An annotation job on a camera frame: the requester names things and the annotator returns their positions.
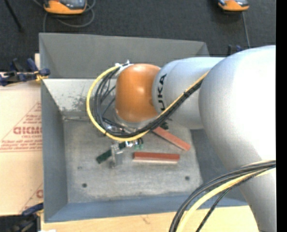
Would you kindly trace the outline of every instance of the cable bundle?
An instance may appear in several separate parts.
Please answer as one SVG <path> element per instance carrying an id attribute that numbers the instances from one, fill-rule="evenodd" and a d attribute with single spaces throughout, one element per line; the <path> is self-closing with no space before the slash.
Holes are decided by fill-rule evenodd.
<path id="1" fill-rule="evenodd" d="M 248 181 L 251 178 L 260 176 L 262 174 L 267 174 L 271 170 L 274 170 L 276 167 L 276 160 L 257 162 L 254 164 L 250 164 L 244 167 L 241 167 L 237 170 L 233 170 L 227 174 L 223 174 L 208 183 L 198 187 L 188 198 L 187 200 L 180 206 L 176 215 L 174 216 L 172 223 L 170 225 L 169 232 L 181 232 L 183 231 L 186 222 L 194 215 L 194 212 L 208 199 L 213 196 L 221 193 L 221 196 L 215 201 L 215 203 L 210 208 L 209 212 L 206 214 L 201 224 L 197 228 L 196 232 L 199 232 L 212 211 L 215 209 L 218 202 L 234 187 L 241 185 L 242 183 Z M 197 198 L 200 194 L 205 191 L 209 191 L 204 194 L 200 199 L 198 199 L 188 210 L 186 214 L 184 214 L 188 205 Z"/>

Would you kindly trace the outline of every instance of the yellow cable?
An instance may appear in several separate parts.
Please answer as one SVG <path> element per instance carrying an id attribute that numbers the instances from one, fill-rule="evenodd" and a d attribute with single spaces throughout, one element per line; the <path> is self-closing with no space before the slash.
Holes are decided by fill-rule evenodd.
<path id="1" fill-rule="evenodd" d="M 93 89 L 95 88 L 96 84 L 105 76 L 107 75 L 108 73 L 116 70 L 117 68 L 119 68 L 120 65 L 117 65 L 117 66 L 114 66 L 114 67 L 111 67 L 110 69 L 104 71 L 103 73 L 101 73 L 95 80 L 94 82 L 92 83 L 88 93 L 87 93 L 87 98 L 86 98 L 86 110 L 87 110 L 87 113 L 88 113 L 88 116 L 90 117 L 90 120 L 91 122 L 93 123 L 93 125 L 100 131 L 102 132 L 103 134 L 105 134 L 107 137 L 113 139 L 113 140 L 116 140 L 116 141 L 122 141 L 122 142 L 125 142 L 125 141 L 132 141 L 132 140 L 136 140 L 142 136 L 144 136 L 145 134 L 147 134 L 150 130 L 146 130 L 136 136 L 133 136 L 133 137 L 128 137 L 128 138 L 122 138 L 122 137 L 117 137 L 117 136 L 114 136 L 108 132 L 106 132 L 106 130 L 104 128 L 102 128 L 98 123 L 97 121 L 94 119 L 92 113 L 91 113 L 91 108 L 90 108 L 90 99 L 91 99 L 91 95 L 92 95 L 92 91 Z M 199 83 L 200 81 L 202 81 L 206 75 L 208 74 L 208 72 L 204 73 L 199 79 L 197 79 L 185 92 L 189 91 L 193 86 L 195 86 L 197 83 Z M 168 109 L 170 109 L 174 104 L 175 102 L 184 95 L 181 94 L 178 98 L 176 98 L 176 100 L 170 104 L 170 106 L 168 106 L 157 118 L 161 117 L 166 111 L 168 111 Z"/>
<path id="2" fill-rule="evenodd" d="M 268 174 L 272 171 L 274 171 L 274 169 L 270 169 L 270 170 L 267 170 L 263 173 L 260 173 L 259 175 L 256 175 L 256 177 L 258 176 L 261 176 L 261 175 L 264 175 L 264 174 Z M 176 232 L 182 232 L 186 226 L 186 223 L 187 221 L 190 219 L 190 217 L 192 217 L 195 213 L 195 211 L 205 202 L 207 201 L 208 199 L 212 198 L 213 196 L 215 196 L 216 194 L 220 193 L 221 191 L 224 191 L 225 189 L 227 188 L 230 188 L 232 187 L 233 185 L 237 184 L 238 182 L 240 181 L 243 181 L 245 180 L 246 178 L 248 178 L 249 176 L 255 174 L 255 173 L 259 173 L 261 172 L 261 170 L 259 171 L 254 171 L 253 173 L 249 173 L 249 174 L 245 174 L 243 176 L 240 176 L 236 179 L 233 179 L 233 180 L 230 180 L 222 185 L 220 185 L 219 187 L 213 189 L 212 191 L 208 192 L 207 194 L 205 194 L 203 197 L 201 197 L 199 200 L 197 200 L 193 205 L 192 207 L 188 210 L 188 212 L 182 217 L 178 227 L 177 227 L 177 230 Z"/>

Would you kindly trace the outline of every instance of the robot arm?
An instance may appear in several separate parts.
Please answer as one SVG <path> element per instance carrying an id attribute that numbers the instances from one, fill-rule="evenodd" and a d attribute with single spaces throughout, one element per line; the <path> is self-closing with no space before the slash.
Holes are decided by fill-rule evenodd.
<path id="1" fill-rule="evenodd" d="M 206 72 L 201 87 L 170 118 L 190 129 L 203 128 L 228 170 L 275 160 L 275 46 L 227 58 L 176 60 L 161 69 L 127 66 L 116 83 L 115 119 L 123 125 L 123 133 L 135 135 L 134 131 L 151 124 Z M 259 230 L 276 231 L 275 172 L 244 183 L 241 191 Z"/>

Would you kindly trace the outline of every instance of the blue clamp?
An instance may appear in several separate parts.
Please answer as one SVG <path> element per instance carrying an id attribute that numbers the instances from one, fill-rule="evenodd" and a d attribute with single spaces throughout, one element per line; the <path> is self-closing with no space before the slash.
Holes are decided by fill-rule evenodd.
<path id="1" fill-rule="evenodd" d="M 10 71 L 0 74 L 0 86 L 6 86 L 9 84 L 27 82 L 31 80 L 41 80 L 43 78 L 47 78 L 51 71 L 49 69 L 41 69 L 39 70 L 36 66 L 35 62 L 29 58 L 27 59 L 28 68 L 23 68 L 17 61 L 17 59 L 13 59 L 10 64 Z"/>
<path id="2" fill-rule="evenodd" d="M 32 227 L 34 227 L 32 231 L 37 231 L 37 232 L 40 231 L 41 230 L 41 218 L 37 214 L 37 212 L 42 210 L 43 208 L 44 208 L 43 203 L 39 203 L 23 211 L 23 213 L 21 214 L 23 219 L 19 221 L 18 223 L 14 224 L 10 229 L 7 229 L 7 231 L 26 232 L 26 231 L 31 231 Z"/>
<path id="3" fill-rule="evenodd" d="M 236 45 L 236 51 L 234 52 L 232 45 L 229 44 L 228 49 L 227 49 L 227 56 L 240 52 L 240 51 L 243 51 L 243 48 L 241 46 Z"/>

